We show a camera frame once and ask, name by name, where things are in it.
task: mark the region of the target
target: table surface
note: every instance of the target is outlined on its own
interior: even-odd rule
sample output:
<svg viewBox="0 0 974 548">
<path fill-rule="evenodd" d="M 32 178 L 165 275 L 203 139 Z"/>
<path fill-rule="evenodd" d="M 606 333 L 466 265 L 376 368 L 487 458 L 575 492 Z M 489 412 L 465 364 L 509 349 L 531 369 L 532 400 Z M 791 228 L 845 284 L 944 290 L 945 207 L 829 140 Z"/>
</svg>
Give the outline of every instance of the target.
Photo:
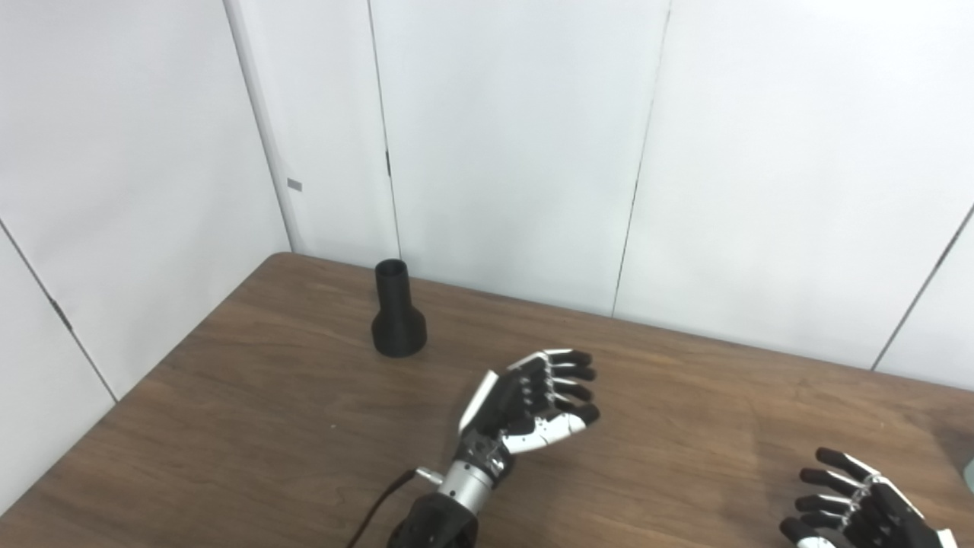
<svg viewBox="0 0 974 548">
<path fill-rule="evenodd" d="M 602 418 L 521 455 L 478 548 L 778 546 L 818 446 L 974 545 L 974 393 L 421 280 L 430 341 L 372 348 L 371 270 L 269 258 L 7 514 L 0 546 L 341 547 L 406 468 L 442 468 L 487 369 L 591 352 Z M 385 546 L 393 495 L 360 547 Z"/>
</svg>

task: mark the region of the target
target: robotic arm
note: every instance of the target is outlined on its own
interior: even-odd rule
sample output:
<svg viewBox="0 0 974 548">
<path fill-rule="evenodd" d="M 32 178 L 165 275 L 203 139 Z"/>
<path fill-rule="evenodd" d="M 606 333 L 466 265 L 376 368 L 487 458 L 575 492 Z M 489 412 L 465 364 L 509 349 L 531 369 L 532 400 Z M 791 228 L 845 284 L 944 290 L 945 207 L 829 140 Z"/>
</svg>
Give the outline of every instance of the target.
<svg viewBox="0 0 974 548">
<path fill-rule="evenodd" d="M 389 548 L 472 548 L 477 513 L 510 474 L 517 453 L 578 434 L 599 417 L 592 393 L 592 358 L 578 350 L 543 350 L 487 372 L 460 420 L 460 443 L 445 476 L 420 468 L 437 486 L 421 496 Z"/>
<path fill-rule="evenodd" d="M 800 519 L 781 522 L 781 532 L 799 548 L 835 548 L 816 528 L 840 532 L 855 548 L 956 548 L 949 529 L 935 530 L 916 506 L 879 470 L 843 452 L 820 448 L 815 458 L 838 468 L 805 468 L 803 482 L 840 496 L 814 494 L 795 501 Z"/>
</svg>

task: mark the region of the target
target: white wall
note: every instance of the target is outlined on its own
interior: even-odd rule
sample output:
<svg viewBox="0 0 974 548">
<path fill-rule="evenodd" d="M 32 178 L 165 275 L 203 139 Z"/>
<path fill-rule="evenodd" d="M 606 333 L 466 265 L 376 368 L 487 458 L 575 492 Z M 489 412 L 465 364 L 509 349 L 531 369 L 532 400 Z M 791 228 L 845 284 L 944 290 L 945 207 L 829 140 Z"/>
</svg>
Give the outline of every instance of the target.
<svg viewBox="0 0 974 548">
<path fill-rule="evenodd" d="M 374 0 L 416 276 L 612 309 L 667 0 Z"/>
<path fill-rule="evenodd" d="M 368 4 L 228 0 L 298 253 L 398 256 Z M 302 184 L 300 192 L 287 179 Z"/>
<path fill-rule="evenodd" d="M 676 0 L 617 316 L 870 367 L 974 203 L 971 28 Z"/>
<path fill-rule="evenodd" d="M 122 396 L 288 249 L 220 2 L 0 3 L 0 218 Z"/>
<path fill-rule="evenodd" d="M 970 224 L 876 371 L 974 390 L 974 227 Z"/>
<path fill-rule="evenodd" d="M 0 231 L 0 514 L 112 406 Z"/>
</svg>

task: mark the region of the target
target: panel seam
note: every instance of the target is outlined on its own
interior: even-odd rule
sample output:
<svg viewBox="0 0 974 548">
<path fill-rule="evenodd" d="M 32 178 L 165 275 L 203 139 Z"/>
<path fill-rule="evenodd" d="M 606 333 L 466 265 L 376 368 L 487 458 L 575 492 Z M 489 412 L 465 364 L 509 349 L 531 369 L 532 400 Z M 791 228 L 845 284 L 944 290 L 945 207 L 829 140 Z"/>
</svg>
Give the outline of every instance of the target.
<svg viewBox="0 0 974 548">
<path fill-rule="evenodd" d="M 952 237 L 951 241 L 947 243 L 947 247 L 944 248 L 944 251 L 940 253 L 940 257 L 937 259 L 937 262 L 933 265 L 933 268 L 930 269 L 930 273 L 927 274 L 926 280 L 923 281 L 923 285 L 920 286 L 919 291 L 916 295 L 914 295 L 913 301 L 911 301 L 910 306 L 907 307 L 906 313 L 903 314 L 903 317 L 900 318 L 899 323 L 896 324 L 896 329 L 894 329 L 893 333 L 889 336 L 889 339 L 882 347 L 880 354 L 876 357 L 876 360 L 873 362 L 873 366 L 869 368 L 869 371 L 874 372 L 880 366 L 882 358 L 885 357 L 890 345 L 893 344 L 893 340 L 896 338 L 896 336 L 900 334 L 900 331 L 903 329 L 903 326 L 906 325 L 907 320 L 910 319 L 910 315 L 913 314 L 914 308 L 917 307 L 917 303 L 923 297 L 923 294 L 926 293 L 927 288 L 930 286 L 930 282 L 933 281 L 933 278 L 937 275 L 940 267 L 943 266 L 944 261 L 947 259 L 947 255 L 950 254 L 951 250 L 954 248 L 954 244 L 957 243 L 957 238 L 959 238 L 960 233 L 964 231 L 964 228 L 967 226 L 967 223 L 970 221 L 972 215 L 974 215 L 974 205 L 967 210 L 967 215 L 965 215 L 964 220 L 960 222 L 960 227 L 957 228 L 957 231 L 954 233 L 954 237 Z"/>
<path fill-rule="evenodd" d="M 101 385 L 105 387 L 105 391 L 108 392 L 108 395 L 111 397 L 113 402 L 116 404 L 119 403 L 118 397 L 115 396 L 115 392 L 112 391 L 111 387 L 108 385 L 108 382 L 105 380 L 104 375 L 101 374 L 101 370 L 97 365 L 94 364 L 92 355 L 88 353 L 88 349 L 86 349 L 85 345 L 81 343 L 81 339 L 78 338 L 78 334 L 75 333 L 74 329 L 71 328 L 71 323 L 67 320 L 67 314 L 51 296 L 51 292 L 48 291 L 48 288 L 44 285 L 44 282 L 41 281 L 41 278 L 37 275 L 37 271 L 34 270 L 33 265 L 30 264 L 29 260 L 27 260 L 27 255 L 23 253 L 23 250 L 20 248 L 20 245 L 18 245 L 17 240 L 14 239 L 14 235 L 11 234 L 10 229 L 7 228 L 7 224 L 4 223 L 2 218 L 0 218 L 0 230 L 2 230 L 4 235 L 7 236 L 7 239 L 10 240 L 11 245 L 14 246 L 14 251 L 17 252 L 20 260 L 22 260 L 24 266 L 27 267 L 27 271 L 30 272 L 30 275 L 34 278 L 34 282 L 37 284 L 37 287 L 41 289 L 41 293 L 44 294 L 44 297 L 47 298 L 48 303 L 55 310 L 55 313 L 58 315 L 59 319 L 64 325 L 64 328 L 68 333 L 71 334 L 71 338 L 74 339 L 74 343 L 78 346 L 78 349 L 81 350 L 81 354 L 85 357 L 85 360 L 88 361 L 88 365 L 91 366 L 92 371 L 94 371 L 94 374 L 97 375 L 98 380 L 101 381 Z"/>
<path fill-rule="evenodd" d="M 639 192 L 639 176 L 643 172 L 643 161 L 646 158 L 646 142 L 650 136 L 650 124 L 653 122 L 653 110 L 656 107 L 656 86 L 659 83 L 659 74 L 662 72 L 663 67 L 663 52 L 666 49 L 666 34 L 669 31 L 670 15 L 673 13 L 673 0 L 670 0 L 666 7 L 666 21 L 663 23 L 663 34 L 659 40 L 659 57 L 656 60 L 656 77 L 653 79 L 652 93 L 653 97 L 650 99 L 650 111 L 646 116 L 646 128 L 643 131 L 643 148 L 639 155 L 639 164 L 636 167 L 636 182 L 632 187 L 632 202 L 629 204 L 629 221 L 625 225 L 625 238 L 622 240 L 622 256 L 619 258 L 618 262 L 618 275 L 616 277 L 616 292 L 613 294 L 612 299 L 612 312 L 610 316 L 616 317 L 616 305 L 618 304 L 618 290 L 622 284 L 622 268 L 625 266 L 625 254 L 629 247 L 629 232 L 632 230 L 632 218 L 636 211 L 636 196 Z"/>
<path fill-rule="evenodd" d="M 393 164 L 389 152 L 389 132 L 386 130 L 386 102 L 382 95 L 382 76 L 379 74 L 379 47 L 375 41 L 375 20 L 372 18 L 372 0 L 366 2 L 368 6 L 368 29 L 372 37 L 372 59 L 375 62 L 375 84 L 379 90 L 379 115 L 382 117 L 382 142 L 386 147 L 386 168 L 389 174 L 389 194 L 393 200 L 393 226 L 395 227 L 395 248 L 402 259 L 402 241 L 399 239 L 399 212 L 395 206 L 395 185 L 393 184 Z"/>
</svg>

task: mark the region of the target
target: black 3d printed object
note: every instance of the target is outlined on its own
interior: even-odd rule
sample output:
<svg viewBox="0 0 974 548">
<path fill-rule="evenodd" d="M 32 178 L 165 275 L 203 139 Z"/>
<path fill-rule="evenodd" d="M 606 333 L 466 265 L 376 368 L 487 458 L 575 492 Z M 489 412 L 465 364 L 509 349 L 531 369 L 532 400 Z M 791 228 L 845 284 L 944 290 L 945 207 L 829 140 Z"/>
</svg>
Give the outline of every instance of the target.
<svg viewBox="0 0 974 548">
<path fill-rule="evenodd" d="M 390 358 L 405 358 L 426 344 L 426 318 L 413 306 L 406 263 L 388 258 L 375 266 L 379 314 L 372 321 L 375 349 Z"/>
</svg>

